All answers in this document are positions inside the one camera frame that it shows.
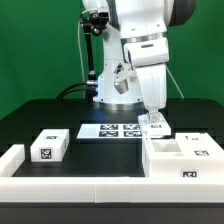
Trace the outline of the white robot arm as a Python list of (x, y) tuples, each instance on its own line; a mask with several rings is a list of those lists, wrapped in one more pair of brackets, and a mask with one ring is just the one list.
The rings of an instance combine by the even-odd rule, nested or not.
[(104, 68), (94, 101), (112, 109), (140, 104), (150, 122), (166, 106), (167, 29), (185, 24), (197, 0), (82, 0), (87, 34), (103, 38)]

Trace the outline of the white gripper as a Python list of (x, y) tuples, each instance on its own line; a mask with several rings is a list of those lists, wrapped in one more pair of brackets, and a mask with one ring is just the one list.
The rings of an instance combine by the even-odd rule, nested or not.
[(140, 90), (148, 118), (151, 122), (160, 120), (159, 109), (166, 106), (166, 66), (157, 64), (136, 69)]

